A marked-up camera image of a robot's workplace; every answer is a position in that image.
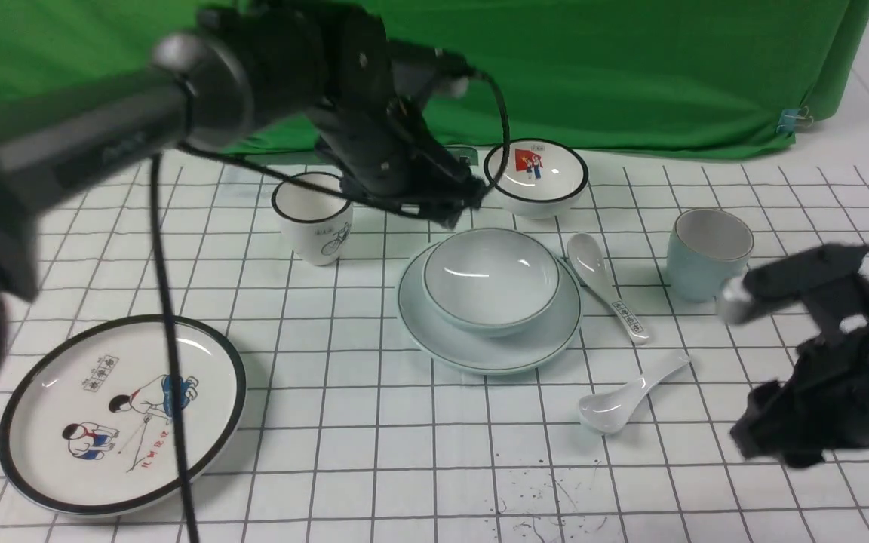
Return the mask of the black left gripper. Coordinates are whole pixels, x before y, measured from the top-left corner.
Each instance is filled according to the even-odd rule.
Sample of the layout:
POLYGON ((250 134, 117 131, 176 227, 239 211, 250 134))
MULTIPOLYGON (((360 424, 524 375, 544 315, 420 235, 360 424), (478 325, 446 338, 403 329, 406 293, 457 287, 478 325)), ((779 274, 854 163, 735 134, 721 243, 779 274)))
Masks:
POLYGON ((443 227, 479 209, 489 182, 442 146, 423 116, 432 95, 462 95, 472 79, 487 74, 459 53, 404 41, 342 49, 324 99, 306 113, 316 152, 342 171, 342 195, 443 227))

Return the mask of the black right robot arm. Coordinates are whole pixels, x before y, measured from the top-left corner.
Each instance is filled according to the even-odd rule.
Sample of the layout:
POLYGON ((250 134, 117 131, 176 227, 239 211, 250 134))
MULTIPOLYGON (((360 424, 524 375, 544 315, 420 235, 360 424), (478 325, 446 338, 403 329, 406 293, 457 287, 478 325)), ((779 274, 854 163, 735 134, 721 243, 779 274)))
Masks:
POLYGON ((735 276, 717 293, 725 323, 803 305, 818 327, 797 345, 789 379, 749 392, 730 432, 745 459, 803 470, 827 451, 869 449, 869 279, 860 272, 867 254, 868 244, 822 244, 735 276))

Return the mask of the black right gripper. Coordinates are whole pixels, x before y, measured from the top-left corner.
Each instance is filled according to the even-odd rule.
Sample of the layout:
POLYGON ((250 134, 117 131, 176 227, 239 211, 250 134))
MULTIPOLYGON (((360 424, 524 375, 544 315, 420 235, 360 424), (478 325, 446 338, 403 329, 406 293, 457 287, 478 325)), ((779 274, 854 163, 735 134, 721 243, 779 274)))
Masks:
POLYGON ((824 453, 869 449, 869 245, 821 245, 743 274, 765 316, 801 305, 818 328, 786 381, 753 388, 730 437, 745 459, 804 470, 824 453))

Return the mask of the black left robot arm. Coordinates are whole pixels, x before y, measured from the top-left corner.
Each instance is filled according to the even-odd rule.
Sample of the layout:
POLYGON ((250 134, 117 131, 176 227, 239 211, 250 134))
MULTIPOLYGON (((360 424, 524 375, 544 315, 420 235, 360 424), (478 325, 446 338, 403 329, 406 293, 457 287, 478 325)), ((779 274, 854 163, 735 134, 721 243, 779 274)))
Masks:
POLYGON ((252 1, 200 9, 138 71, 2 104, 0 367, 3 295, 39 292, 39 217, 165 150, 247 169, 221 150, 303 115, 318 155, 342 171, 323 195, 451 229, 492 183, 438 143, 423 109, 469 80, 492 77, 454 51, 389 38, 359 5, 252 1))

